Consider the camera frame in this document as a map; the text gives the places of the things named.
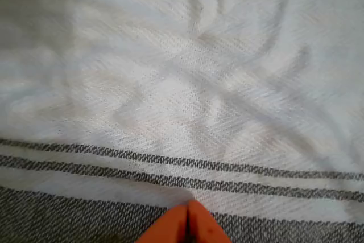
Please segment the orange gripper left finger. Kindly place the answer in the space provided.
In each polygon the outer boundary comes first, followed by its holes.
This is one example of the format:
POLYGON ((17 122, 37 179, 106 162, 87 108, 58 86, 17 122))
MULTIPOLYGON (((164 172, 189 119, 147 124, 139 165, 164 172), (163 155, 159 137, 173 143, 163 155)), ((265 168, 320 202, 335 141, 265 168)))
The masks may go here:
POLYGON ((138 239, 138 243, 178 243, 186 238, 186 205, 178 205, 160 216, 138 239))

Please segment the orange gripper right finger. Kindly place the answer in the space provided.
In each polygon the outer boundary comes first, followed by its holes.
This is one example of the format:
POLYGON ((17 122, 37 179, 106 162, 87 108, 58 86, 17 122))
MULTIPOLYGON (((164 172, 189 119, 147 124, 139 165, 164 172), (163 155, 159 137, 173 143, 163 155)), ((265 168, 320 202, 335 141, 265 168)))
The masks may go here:
POLYGON ((197 200, 188 202, 189 234, 195 242, 231 243, 211 213, 197 200))

